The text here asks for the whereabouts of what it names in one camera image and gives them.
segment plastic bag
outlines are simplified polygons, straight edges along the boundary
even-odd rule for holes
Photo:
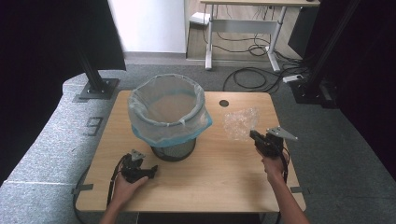
[[[134,135],[152,147],[171,147],[195,139],[212,124],[204,89],[181,75],[158,75],[128,99]]]
[[[248,140],[250,130],[256,127],[259,121],[259,109],[247,108],[224,115],[224,131],[233,140]]]

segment wastebasket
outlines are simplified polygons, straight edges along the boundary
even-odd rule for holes
[[[164,161],[181,161],[197,136],[212,124],[204,89],[188,77],[158,75],[132,91],[129,118],[136,137]]]

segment human hand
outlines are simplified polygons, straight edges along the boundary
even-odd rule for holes
[[[256,148],[257,152],[262,156],[262,163],[264,164],[264,171],[267,173],[267,179],[270,184],[272,184],[274,181],[278,179],[282,179],[283,181],[283,163],[280,157],[276,158],[270,158],[270,157],[265,157],[262,155],[262,153]],[[289,158],[289,155],[285,152],[283,152],[283,156],[285,157],[286,161]]]
[[[149,180],[148,176],[144,176],[138,179],[133,184],[126,181],[126,179],[119,172],[115,180],[115,186],[113,191],[113,197],[111,203],[115,203],[119,207],[123,207],[131,200],[134,192]]]

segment crumpled plastic wrap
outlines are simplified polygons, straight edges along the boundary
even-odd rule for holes
[[[224,130],[230,139],[247,141],[259,118],[259,109],[255,107],[227,113],[224,115]]]

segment white desk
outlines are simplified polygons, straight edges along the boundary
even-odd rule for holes
[[[212,32],[222,33],[246,33],[246,34],[269,34],[272,41],[267,50],[268,58],[275,72],[279,72],[274,48],[282,27],[287,7],[318,7],[320,2],[314,0],[201,0],[201,3],[211,5],[208,41],[206,45],[205,69],[212,69]],[[238,6],[274,6],[282,7],[277,21],[241,21],[241,20],[215,20],[213,17],[214,5],[238,5]]]

